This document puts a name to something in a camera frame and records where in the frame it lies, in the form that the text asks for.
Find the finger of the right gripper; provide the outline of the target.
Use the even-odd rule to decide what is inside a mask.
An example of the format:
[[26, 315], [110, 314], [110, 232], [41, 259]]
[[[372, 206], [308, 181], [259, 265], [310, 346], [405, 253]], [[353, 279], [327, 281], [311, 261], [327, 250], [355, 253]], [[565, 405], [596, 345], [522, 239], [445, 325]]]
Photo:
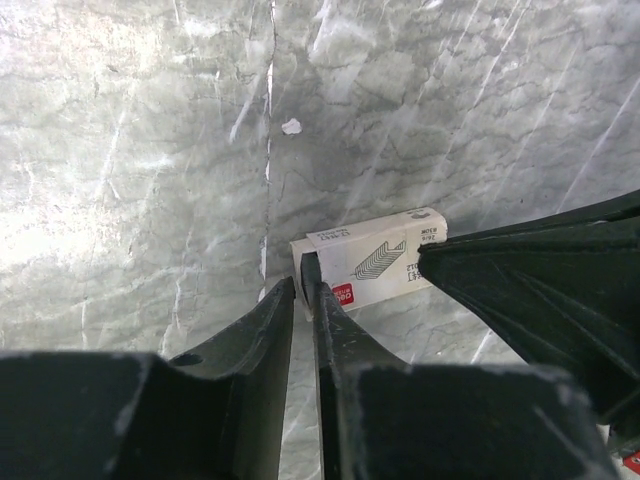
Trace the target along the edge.
[[526, 362], [573, 375], [603, 423], [638, 410], [638, 192], [424, 245], [418, 268]]

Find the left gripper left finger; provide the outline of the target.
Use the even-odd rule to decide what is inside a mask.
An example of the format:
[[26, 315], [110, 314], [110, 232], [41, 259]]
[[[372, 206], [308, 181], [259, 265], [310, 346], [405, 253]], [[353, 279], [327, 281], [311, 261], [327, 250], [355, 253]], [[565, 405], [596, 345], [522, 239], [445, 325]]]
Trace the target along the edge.
[[202, 478], [279, 475], [295, 286], [279, 281], [247, 314], [172, 359], [195, 379], [179, 425]]

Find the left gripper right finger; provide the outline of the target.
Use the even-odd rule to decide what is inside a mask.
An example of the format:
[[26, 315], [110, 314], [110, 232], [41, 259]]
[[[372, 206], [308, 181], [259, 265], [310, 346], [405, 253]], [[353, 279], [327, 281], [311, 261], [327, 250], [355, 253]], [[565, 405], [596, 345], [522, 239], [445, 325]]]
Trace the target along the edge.
[[413, 479], [408, 364], [313, 289], [319, 424], [325, 479]]

